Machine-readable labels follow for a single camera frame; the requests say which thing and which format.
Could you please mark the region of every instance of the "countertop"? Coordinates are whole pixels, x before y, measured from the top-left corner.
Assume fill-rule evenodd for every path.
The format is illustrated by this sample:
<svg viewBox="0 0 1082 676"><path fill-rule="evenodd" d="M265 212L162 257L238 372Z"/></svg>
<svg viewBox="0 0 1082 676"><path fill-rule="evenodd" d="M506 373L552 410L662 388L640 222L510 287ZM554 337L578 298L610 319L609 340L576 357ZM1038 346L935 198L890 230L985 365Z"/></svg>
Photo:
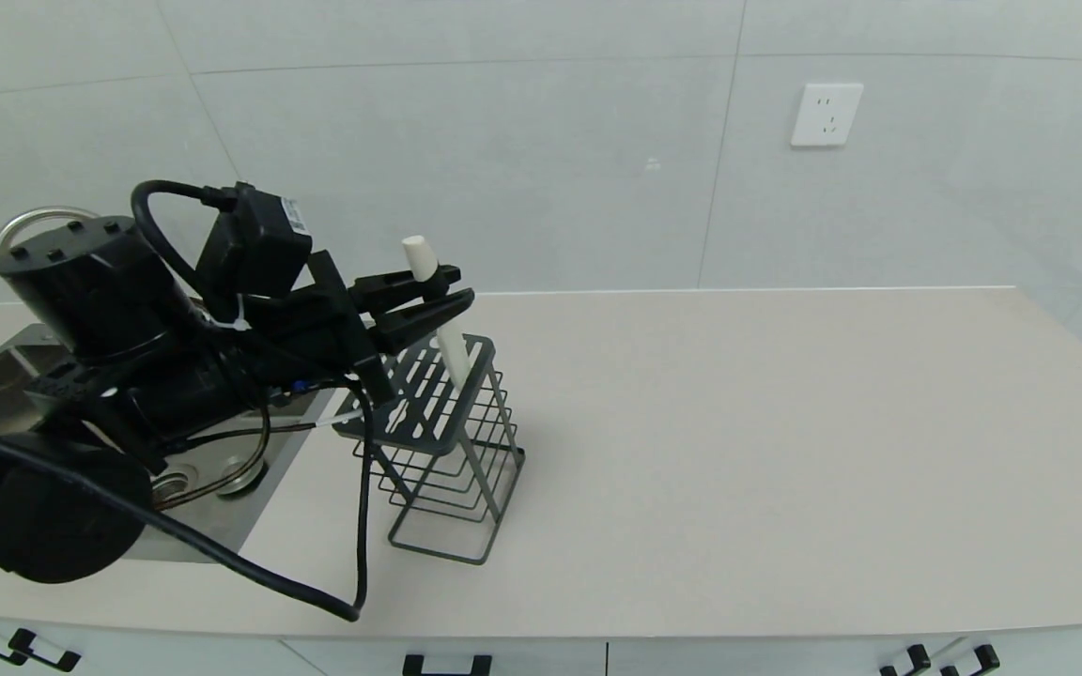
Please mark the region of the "countertop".
<svg viewBox="0 0 1082 676"><path fill-rule="evenodd" d="M34 321L0 305L0 343ZM1082 623L1082 344L1013 288L480 295L529 451L490 560L392 548L356 624L121 560L0 615L278 637L820 637ZM309 434L241 553L342 598L359 461Z"/></svg>

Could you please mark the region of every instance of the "white wire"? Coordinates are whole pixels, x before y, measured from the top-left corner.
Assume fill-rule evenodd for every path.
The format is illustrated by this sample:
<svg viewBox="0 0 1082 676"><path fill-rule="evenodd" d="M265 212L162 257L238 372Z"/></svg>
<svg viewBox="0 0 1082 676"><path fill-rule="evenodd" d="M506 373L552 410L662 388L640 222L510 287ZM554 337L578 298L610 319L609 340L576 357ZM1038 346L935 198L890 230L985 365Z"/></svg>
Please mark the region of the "white wire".
<svg viewBox="0 0 1082 676"><path fill-rule="evenodd" d="M358 417L361 417L361 409L354 409L343 412L340 415L319 419L317 420L317 427L324 427L326 424L348 423L349 420L357 420Z"/></svg>

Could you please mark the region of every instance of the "black wire basket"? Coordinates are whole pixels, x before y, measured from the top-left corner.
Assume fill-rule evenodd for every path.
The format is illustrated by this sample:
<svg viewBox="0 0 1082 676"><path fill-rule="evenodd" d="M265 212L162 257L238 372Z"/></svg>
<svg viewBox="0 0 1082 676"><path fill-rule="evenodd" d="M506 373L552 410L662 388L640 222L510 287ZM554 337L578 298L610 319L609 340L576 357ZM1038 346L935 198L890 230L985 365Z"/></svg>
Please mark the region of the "black wire basket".
<svg viewBox="0 0 1082 676"><path fill-rule="evenodd" d="M396 547L464 564L485 564L499 533L524 449L494 370L494 343L465 335L470 374L457 388L435 339L386 359L394 403L373 414L373 474L399 516L387 539ZM339 412L358 406L347 395ZM360 419L337 423L360 440ZM353 450L360 456L360 445Z"/></svg>

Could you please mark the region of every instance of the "cabinet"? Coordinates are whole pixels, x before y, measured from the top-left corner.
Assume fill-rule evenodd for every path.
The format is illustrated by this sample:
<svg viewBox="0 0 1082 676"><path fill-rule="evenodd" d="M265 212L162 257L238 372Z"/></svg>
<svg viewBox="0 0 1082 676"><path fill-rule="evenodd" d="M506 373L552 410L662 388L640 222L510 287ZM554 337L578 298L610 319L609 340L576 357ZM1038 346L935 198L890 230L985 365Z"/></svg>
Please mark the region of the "cabinet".
<svg viewBox="0 0 1082 676"><path fill-rule="evenodd" d="M928 654L944 653L961 637L893 638L754 638L754 640L612 641L607 676L880 676L880 667L897 675L913 671L909 646Z"/></svg>
<svg viewBox="0 0 1082 676"><path fill-rule="evenodd" d="M64 651L78 660L78 676L235 676L237 673L278 673L280 676L318 676L308 663L273 638L198 637L188 634L113 632L77 626L0 620L0 653L18 626L36 634L36 654L56 662ZM0 659L0 673L13 676L53 676L54 668L26 660L14 666Z"/></svg>
<svg viewBox="0 0 1082 676"><path fill-rule="evenodd" d="M937 666L953 664L959 676L979 671L975 647L989 644L1000 658L995 676L1082 675L1082 626L1065 629L974 634Z"/></svg>
<svg viewBox="0 0 1082 676"><path fill-rule="evenodd" d="M603 641L287 641L328 676L604 676ZM405 664L409 655L420 660ZM476 662L478 655L484 655Z"/></svg>

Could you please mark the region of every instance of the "sink drain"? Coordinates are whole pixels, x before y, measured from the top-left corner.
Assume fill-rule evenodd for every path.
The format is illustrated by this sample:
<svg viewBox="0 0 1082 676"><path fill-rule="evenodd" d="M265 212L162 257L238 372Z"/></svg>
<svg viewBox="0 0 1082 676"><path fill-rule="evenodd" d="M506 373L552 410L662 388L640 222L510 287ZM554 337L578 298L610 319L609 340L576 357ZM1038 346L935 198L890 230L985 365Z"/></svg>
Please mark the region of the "sink drain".
<svg viewBox="0 0 1082 676"><path fill-rule="evenodd" d="M185 472L169 472L153 481L154 503L163 503L189 490L189 476Z"/></svg>
<svg viewBox="0 0 1082 676"><path fill-rule="evenodd" d="M220 472L220 476L227 476L228 474L240 469L241 466L245 466L245 463L248 462L248 460L249 459L246 456L232 456L230 459L227 459L224 463L224 469ZM248 493L250 489L256 488L258 480L265 478L266 469L266 461L256 463L256 465L249 467L249 470L245 472L245 474L241 474L240 476L237 476L236 479L228 480L227 483L224 483L224 486L215 492L215 495L222 498L238 498Z"/></svg>

